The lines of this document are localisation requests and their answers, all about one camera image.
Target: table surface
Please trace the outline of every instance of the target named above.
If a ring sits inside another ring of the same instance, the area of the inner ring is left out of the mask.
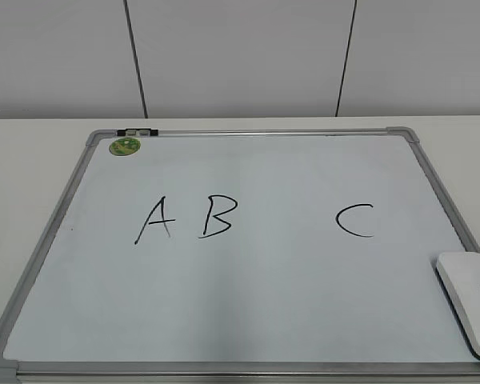
[[[480,245],[480,116],[0,120],[0,315],[97,129],[353,129],[408,126]]]

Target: green sticker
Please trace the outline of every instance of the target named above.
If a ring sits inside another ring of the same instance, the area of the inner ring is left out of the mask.
[[[120,138],[109,146],[109,151],[115,156],[128,156],[134,154],[141,147],[141,142],[136,138]]]

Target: white wall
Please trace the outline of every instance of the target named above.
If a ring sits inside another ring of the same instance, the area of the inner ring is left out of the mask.
[[[354,0],[128,0],[149,117],[334,116]],[[480,0],[358,0],[340,116],[480,114]],[[141,118],[122,0],[0,0],[0,118]]]
[[[480,114],[480,0],[358,0],[340,116]]]
[[[0,118],[140,118],[121,0],[0,0]]]
[[[334,116],[354,0],[129,0],[151,118]]]

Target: white writing surface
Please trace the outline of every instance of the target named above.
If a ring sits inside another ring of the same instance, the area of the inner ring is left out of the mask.
[[[463,247],[404,138],[114,140],[6,358],[474,361],[433,268]]]

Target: white plastic object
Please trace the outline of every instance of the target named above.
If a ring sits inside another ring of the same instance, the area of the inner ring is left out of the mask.
[[[474,352],[480,357],[480,254],[445,252],[437,269]]]

